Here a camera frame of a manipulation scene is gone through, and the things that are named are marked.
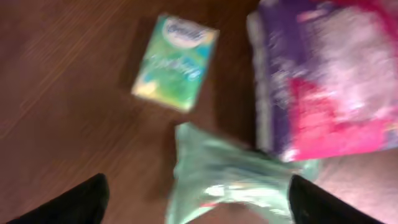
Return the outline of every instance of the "pink and purple packaging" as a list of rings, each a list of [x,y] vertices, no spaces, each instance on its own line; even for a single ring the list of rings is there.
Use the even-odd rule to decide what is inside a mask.
[[[340,2],[263,0],[248,17],[257,145],[283,161],[398,146],[395,22]]]

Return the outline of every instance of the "pink package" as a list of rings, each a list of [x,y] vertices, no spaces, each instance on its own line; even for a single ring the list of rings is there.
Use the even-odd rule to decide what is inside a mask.
[[[398,1],[397,0],[381,0],[384,9],[398,21]]]
[[[397,147],[397,26],[379,2],[265,2],[273,141],[262,150],[300,161]]]

